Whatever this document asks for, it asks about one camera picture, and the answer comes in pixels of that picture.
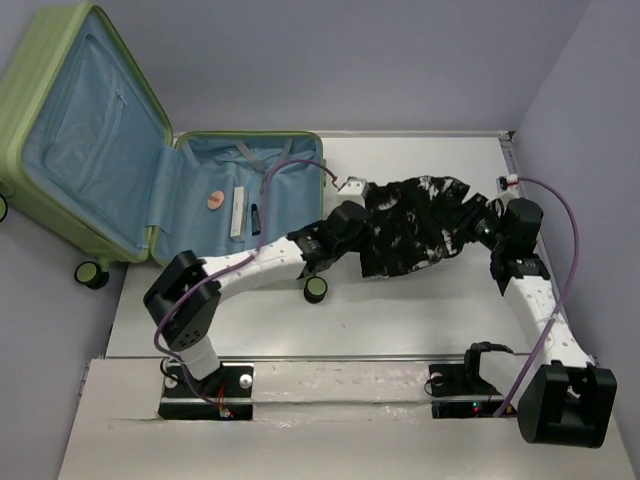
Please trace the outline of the green hard-shell suitcase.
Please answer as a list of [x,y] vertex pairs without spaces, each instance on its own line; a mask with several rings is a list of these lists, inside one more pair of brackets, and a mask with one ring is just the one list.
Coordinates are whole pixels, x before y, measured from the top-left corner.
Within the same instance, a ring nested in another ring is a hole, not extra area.
[[[321,139],[305,131],[175,135],[116,28],[97,5],[31,18],[1,79],[1,204],[87,255],[75,280],[104,287],[113,263],[229,255],[318,220]],[[248,197],[230,238],[233,191]],[[225,200],[206,206],[214,191]],[[251,234],[251,205],[261,234]]]

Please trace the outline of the black white patterned garment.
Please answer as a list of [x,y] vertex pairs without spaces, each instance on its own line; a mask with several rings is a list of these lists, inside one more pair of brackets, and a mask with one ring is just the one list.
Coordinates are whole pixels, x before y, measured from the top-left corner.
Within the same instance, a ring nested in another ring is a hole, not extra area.
[[457,256],[464,243],[436,216],[448,211],[448,199],[461,202],[469,190],[468,184],[451,176],[369,183],[365,205],[370,235],[360,251],[362,276],[403,276]]

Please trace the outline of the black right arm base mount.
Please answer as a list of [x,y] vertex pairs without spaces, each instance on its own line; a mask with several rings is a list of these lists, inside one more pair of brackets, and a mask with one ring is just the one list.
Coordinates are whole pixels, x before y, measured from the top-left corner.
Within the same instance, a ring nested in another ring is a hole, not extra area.
[[424,392],[434,399],[434,419],[490,418],[501,404],[499,391],[480,375],[482,356],[506,354],[519,360],[506,345],[489,341],[474,342],[457,363],[431,363]]

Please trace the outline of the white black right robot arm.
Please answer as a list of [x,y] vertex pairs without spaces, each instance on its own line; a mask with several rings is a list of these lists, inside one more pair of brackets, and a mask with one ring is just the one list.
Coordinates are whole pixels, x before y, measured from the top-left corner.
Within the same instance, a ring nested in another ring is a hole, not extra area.
[[542,209],[513,198],[496,212],[483,207],[472,217],[473,239],[491,251],[491,274],[518,320],[531,351],[481,343],[475,359],[460,368],[462,384],[482,392],[492,386],[503,398],[497,417],[516,411],[528,443],[599,448],[608,430],[617,381],[578,345],[555,298],[549,272],[536,253]]

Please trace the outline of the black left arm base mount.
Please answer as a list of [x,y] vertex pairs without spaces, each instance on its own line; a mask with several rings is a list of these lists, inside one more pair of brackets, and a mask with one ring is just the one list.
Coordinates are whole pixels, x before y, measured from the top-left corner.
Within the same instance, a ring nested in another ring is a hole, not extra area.
[[250,421],[253,419],[253,363],[223,362],[203,380],[189,380],[178,362],[160,363],[163,386],[157,414],[176,421]]

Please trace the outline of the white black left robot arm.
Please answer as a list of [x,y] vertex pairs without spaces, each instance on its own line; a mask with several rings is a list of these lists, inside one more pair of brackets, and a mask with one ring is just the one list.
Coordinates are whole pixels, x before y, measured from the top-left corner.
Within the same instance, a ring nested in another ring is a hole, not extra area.
[[306,280],[328,270],[361,249],[368,220],[365,207],[345,200],[326,219],[255,250],[217,257],[179,253],[143,297],[156,325],[157,350],[180,363],[183,381],[195,397],[211,403],[225,377],[208,337],[218,306],[258,287]]

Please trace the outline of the small black tube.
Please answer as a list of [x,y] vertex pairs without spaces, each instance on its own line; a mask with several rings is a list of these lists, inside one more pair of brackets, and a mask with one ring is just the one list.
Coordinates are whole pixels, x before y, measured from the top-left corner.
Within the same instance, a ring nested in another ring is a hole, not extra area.
[[260,219],[260,208],[257,204],[251,205],[251,234],[253,236],[259,236],[261,234],[261,219]]

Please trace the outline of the round pink powder puff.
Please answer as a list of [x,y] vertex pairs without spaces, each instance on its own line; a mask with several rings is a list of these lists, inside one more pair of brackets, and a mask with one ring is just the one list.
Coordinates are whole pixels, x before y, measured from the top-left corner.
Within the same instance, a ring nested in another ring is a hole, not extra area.
[[212,192],[206,200],[206,206],[211,211],[218,210],[224,203],[225,194],[223,191],[217,190]]

